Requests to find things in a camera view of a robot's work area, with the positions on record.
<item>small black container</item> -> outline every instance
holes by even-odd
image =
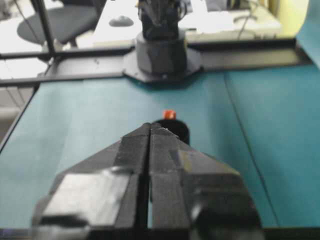
[[[177,135],[182,142],[188,145],[190,144],[190,131],[183,121],[176,119],[162,119],[155,121],[155,123],[160,124],[161,127],[168,129],[170,132]]]

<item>teal table surface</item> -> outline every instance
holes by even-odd
[[[308,1],[307,15],[302,28],[296,38],[303,50],[312,59],[315,65],[320,68],[320,1]]]
[[[314,65],[45,83],[0,154],[0,228],[28,228],[55,175],[177,111],[191,146],[237,169],[265,227],[320,226],[320,72]]]

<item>black plastic part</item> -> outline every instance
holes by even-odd
[[[41,20],[40,22],[43,28],[48,51],[50,54],[54,55],[56,53],[55,46],[54,46],[54,38],[53,38],[52,30],[50,28],[48,12],[46,10],[44,0],[35,0],[35,2],[37,4],[37,8],[38,8],[37,10]]]
[[[263,229],[266,240],[318,240],[320,239],[320,228],[319,227],[274,227]],[[1,240],[30,240],[31,233],[29,229],[10,229],[0,228],[0,239]],[[151,230],[148,229],[143,233],[144,239],[149,240],[163,240],[169,239],[183,239],[187,240],[189,233],[185,233],[181,229],[170,229],[170,230]]]
[[[109,25],[115,28],[130,27],[133,24],[134,24],[134,21],[132,21],[131,18],[123,15],[113,18],[109,21]]]
[[[202,56],[203,69],[209,71],[251,70],[313,64],[294,38],[256,41],[192,43],[188,47]],[[124,55],[130,47],[91,50],[72,49],[55,54],[43,52],[0,53],[0,59],[54,57],[45,76],[2,79],[0,87],[38,87],[46,82],[97,80],[123,76]]]
[[[86,214],[61,215],[55,214],[54,217],[46,215],[46,210],[50,206],[53,197],[60,190],[60,186],[64,184],[64,179],[70,176],[91,178],[97,175],[97,171],[108,169],[109,172],[114,173],[115,176],[123,175],[130,172],[130,178],[127,182],[125,192],[123,195],[113,196],[113,198],[121,198],[120,206],[118,209],[109,208],[106,211],[116,213],[116,218],[105,221],[105,225],[91,225],[88,239],[135,239],[137,235],[141,235],[147,227],[147,214],[148,214],[148,194],[149,194],[149,177],[148,177],[148,157],[149,157],[149,138],[150,138],[150,124],[146,123],[135,131],[125,135],[121,141],[105,148],[104,150],[96,153],[92,157],[78,163],[77,165],[60,173],[48,194],[36,206],[32,226],[34,230],[49,231],[58,225],[63,226],[61,231],[68,232],[71,226],[78,226],[85,228],[88,225]],[[115,189],[121,189],[124,186],[119,185]],[[72,195],[65,193],[66,201],[72,200]],[[57,204],[65,204],[57,202],[55,199],[53,206]],[[54,213],[59,213],[58,208],[52,208]]]
[[[180,229],[199,239],[264,239],[238,172],[158,124],[151,126],[150,137],[152,230]]]
[[[177,38],[180,17],[177,0],[140,0],[139,6],[144,38],[150,41]]]

